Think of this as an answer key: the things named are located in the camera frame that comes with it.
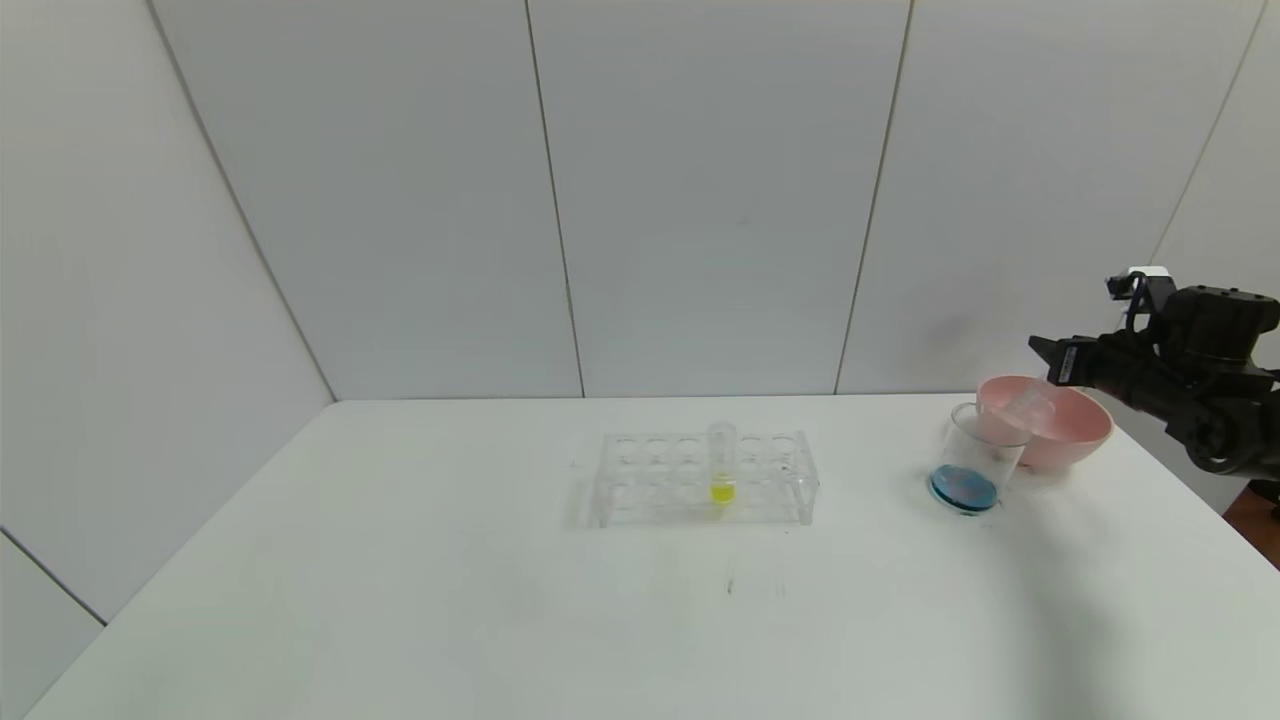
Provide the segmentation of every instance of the plastic cup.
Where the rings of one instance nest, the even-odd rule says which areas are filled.
[[[979,515],[996,506],[1032,433],[975,402],[951,410],[951,424],[929,491],[947,507]]]

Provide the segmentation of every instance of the white wall panel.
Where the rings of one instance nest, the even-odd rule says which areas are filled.
[[[3,520],[110,618],[330,398],[146,5],[5,0],[3,53]]]
[[[906,0],[532,0],[586,393],[835,387]]]
[[[102,632],[8,538],[0,538],[0,716],[20,720]]]
[[[1262,0],[919,0],[840,392],[1039,370],[1115,327]]]
[[[576,396],[521,0],[157,0],[339,398]]]
[[[1156,264],[1167,266],[1184,286],[1239,287],[1280,297],[1280,8],[1275,4],[1262,14]],[[1280,368],[1280,332],[1262,336],[1253,360]],[[1112,407],[1112,414],[1219,512],[1244,487],[1244,479],[1196,468],[1158,420],[1126,407]]]

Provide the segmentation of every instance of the yellow liquid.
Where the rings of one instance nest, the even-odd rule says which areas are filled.
[[[733,502],[733,478],[731,475],[716,475],[712,478],[712,502],[716,505],[728,505]]]

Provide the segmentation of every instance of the black robotic arm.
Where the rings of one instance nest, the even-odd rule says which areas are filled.
[[[1128,300],[1125,328],[1029,345],[1056,386],[1093,387],[1165,421],[1201,469],[1280,479],[1277,374],[1251,360],[1258,336],[1280,323],[1280,302],[1236,288],[1178,290],[1161,269],[1107,281]],[[1143,329],[1138,315],[1148,315]]]

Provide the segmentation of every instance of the white table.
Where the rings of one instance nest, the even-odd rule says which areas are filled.
[[[1280,716],[1280,574],[1125,434],[983,518],[961,396],[343,402],[32,720]],[[803,429],[812,527],[585,528],[600,433]]]

